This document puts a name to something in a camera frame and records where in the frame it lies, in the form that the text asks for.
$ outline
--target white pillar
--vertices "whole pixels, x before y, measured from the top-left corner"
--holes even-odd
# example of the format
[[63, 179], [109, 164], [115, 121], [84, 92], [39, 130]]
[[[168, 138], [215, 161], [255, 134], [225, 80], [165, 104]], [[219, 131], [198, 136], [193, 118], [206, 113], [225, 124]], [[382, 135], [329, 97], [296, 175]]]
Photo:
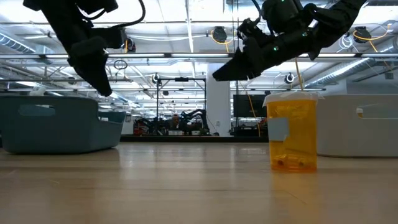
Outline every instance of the white pillar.
[[219, 133], [221, 137], [230, 136], [231, 129], [231, 91], [229, 82], [217, 82], [213, 72], [221, 68], [222, 63], [208, 64], [207, 68], [207, 104], [208, 125], [210, 133]]

